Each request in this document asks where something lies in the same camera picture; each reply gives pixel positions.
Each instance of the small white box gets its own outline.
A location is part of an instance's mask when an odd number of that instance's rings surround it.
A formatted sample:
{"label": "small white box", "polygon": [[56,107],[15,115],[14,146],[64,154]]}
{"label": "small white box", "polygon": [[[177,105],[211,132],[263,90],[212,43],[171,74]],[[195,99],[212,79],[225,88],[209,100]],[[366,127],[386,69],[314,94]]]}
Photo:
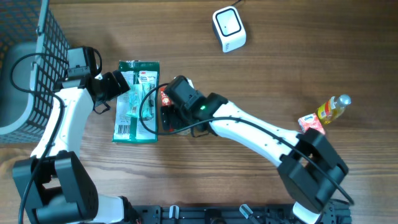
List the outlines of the small white box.
{"label": "small white box", "polygon": [[213,14],[213,31],[220,42],[223,52],[230,52],[246,43],[246,31],[238,10],[228,6]]}

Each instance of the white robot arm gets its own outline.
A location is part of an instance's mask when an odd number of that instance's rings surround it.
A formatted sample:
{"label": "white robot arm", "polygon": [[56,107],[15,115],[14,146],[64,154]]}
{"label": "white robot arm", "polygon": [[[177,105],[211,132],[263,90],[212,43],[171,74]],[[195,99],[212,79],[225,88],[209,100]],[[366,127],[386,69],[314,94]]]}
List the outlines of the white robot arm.
{"label": "white robot arm", "polygon": [[[77,54],[76,58],[89,58],[86,53],[87,49],[68,51],[69,56]],[[14,182],[22,198],[27,183],[34,179],[25,205],[31,223],[140,223],[139,214],[126,198],[97,193],[78,159],[86,120],[93,108],[129,89],[119,71],[105,73],[102,80],[97,80],[90,72],[95,67],[90,65],[90,60],[84,61],[88,64],[70,60],[74,67],[68,69],[67,78],[60,79],[54,87],[55,94],[63,100],[65,114],[59,130],[55,130],[57,134],[49,153],[44,155],[62,105],[56,100],[44,135],[31,158],[14,165]],[[84,67],[89,68],[89,73],[84,72]],[[317,222],[323,207],[348,173],[347,166],[326,138],[315,130],[299,134],[268,124],[220,95],[212,93],[205,98],[185,77],[169,83],[165,93],[199,130],[237,141],[271,161],[288,193],[297,201],[293,206],[294,215],[304,223]],[[313,161],[303,167],[300,160],[309,155]],[[37,164],[44,156],[42,164]],[[35,166],[40,167],[36,177],[32,176]],[[42,184],[49,182],[51,176],[58,177],[61,186],[45,189]]]}
{"label": "white robot arm", "polygon": [[[275,135],[284,138],[293,146],[299,142],[299,139],[297,139],[298,132],[278,128],[277,126],[273,126],[265,121],[255,118],[250,114],[245,113],[230,101],[225,105],[221,105],[213,116],[215,118],[228,116],[241,118],[257,124]],[[268,159],[276,167],[279,167],[282,163],[280,160],[282,155],[289,155],[292,151],[291,148],[281,144],[279,140],[274,139],[270,135],[248,124],[231,120],[219,120],[212,121],[210,126],[217,135],[241,143]],[[314,224],[320,216],[320,213],[313,213],[297,202],[293,207],[293,213],[301,221],[308,224]]]}

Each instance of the basket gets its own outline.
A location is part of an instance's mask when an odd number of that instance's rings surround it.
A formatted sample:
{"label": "basket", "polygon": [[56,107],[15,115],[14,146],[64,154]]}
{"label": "basket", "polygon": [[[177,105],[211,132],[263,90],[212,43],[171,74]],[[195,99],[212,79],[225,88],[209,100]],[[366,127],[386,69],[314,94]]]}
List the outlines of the basket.
{"label": "basket", "polygon": [[[49,1],[0,2],[0,143],[37,142],[52,110],[52,97],[16,90],[9,74],[16,60],[38,52],[67,59],[69,43],[49,10]],[[52,90],[67,65],[52,57],[30,57],[14,70],[21,88]]]}

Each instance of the wooden table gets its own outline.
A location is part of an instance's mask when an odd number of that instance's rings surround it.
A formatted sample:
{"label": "wooden table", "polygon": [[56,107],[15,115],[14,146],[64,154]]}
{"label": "wooden table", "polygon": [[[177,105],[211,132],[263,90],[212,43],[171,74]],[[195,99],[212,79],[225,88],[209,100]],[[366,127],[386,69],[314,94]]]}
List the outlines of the wooden table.
{"label": "wooden table", "polygon": [[[353,104],[325,129],[350,168],[342,186],[356,201],[354,223],[396,222],[398,4],[247,0],[237,6],[246,45],[224,54],[211,16],[230,3],[54,0],[50,8],[70,43],[101,52],[104,71],[119,60],[160,60],[161,83],[185,75],[204,94],[219,93],[286,129],[300,129],[297,119],[329,97],[349,94]],[[134,205],[293,202],[275,167],[236,142],[169,136],[157,144],[115,144],[114,119],[115,110],[91,114],[80,148],[102,194],[124,195]],[[16,223],[12,165],[35,144],[1,147],[0,223]]]}

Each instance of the juice bottle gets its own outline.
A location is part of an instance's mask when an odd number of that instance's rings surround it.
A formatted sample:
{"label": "juice bottle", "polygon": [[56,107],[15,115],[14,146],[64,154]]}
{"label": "juice bottle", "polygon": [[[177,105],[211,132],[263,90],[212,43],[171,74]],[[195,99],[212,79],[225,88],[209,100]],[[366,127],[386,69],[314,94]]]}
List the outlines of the juice bottle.
{"label": "juice bottle", "polygon": [[338,98],[332,96],[330,100],[317,109],[316,114],[322,124],[329,124],[338,118],[350,104],[351,98],[346,94]]}

